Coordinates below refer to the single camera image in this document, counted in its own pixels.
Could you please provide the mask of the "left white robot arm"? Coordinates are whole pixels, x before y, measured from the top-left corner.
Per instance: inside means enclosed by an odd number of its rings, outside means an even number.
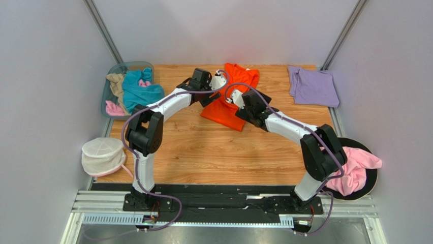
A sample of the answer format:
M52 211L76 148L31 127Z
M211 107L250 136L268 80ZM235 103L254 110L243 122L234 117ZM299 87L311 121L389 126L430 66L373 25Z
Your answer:
M228 84L228 74L218 70L214 75L196 68L169 95L149 105L137 105L122 128L122 142L134 156L132 189L125 196L124 211L149 211L161 200L154 192L154 159L163 142L164 123L175 113L194 103L205 107L218 99Z

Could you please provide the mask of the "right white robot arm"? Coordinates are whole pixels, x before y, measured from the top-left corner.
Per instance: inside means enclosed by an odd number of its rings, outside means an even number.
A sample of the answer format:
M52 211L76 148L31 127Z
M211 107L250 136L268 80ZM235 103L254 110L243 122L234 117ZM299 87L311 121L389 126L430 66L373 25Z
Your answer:
M237 117L301 147L306 173L290 193L289 205L294 210L304 210L336 172L344 175L348 157L330 125L318 127L288 117L269 105L270 97L255 89L244 93L235 89L230 99L238 107Z

